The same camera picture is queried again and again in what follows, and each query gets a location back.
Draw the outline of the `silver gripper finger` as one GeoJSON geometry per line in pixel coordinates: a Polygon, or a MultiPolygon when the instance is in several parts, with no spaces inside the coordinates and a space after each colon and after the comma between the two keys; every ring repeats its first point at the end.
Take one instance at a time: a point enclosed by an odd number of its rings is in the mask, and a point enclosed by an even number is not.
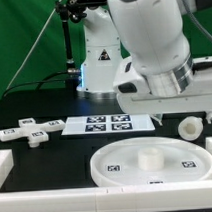
{"type": "Polygon", "coordinates": [[[151,114],[150,116],[152,119],[154,119],[160,126],[163,124],[163,116],[162,114],[151,114]]]}
{"type": "Polygon", "coordinates": [[[212,123],[212,110],[206,112],[206,120],[208,124],[212,123]]]}

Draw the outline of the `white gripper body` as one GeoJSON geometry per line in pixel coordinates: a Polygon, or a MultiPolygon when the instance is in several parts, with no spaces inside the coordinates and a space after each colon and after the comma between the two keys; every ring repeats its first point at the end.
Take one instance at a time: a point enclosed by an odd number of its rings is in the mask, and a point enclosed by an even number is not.
{"type": "Polygon", "coordinates": [[[212,68],[197,71],[189,87],[175,97],[154,97],[150,94],[117,94],[118,103],[128,114],[164,114],[209,112],[212,110],[212,68]]]}

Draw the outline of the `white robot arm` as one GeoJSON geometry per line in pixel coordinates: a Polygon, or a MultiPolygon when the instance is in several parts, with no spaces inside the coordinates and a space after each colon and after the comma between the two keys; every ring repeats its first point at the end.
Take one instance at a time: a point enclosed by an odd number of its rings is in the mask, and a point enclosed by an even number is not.
{"type": "Polygon", "coordinates": [[[182,16],[212,0],[74,0],[86,15],[81,95],[127,114],[212,111],[212,63],[192,57],[182,16]]]}

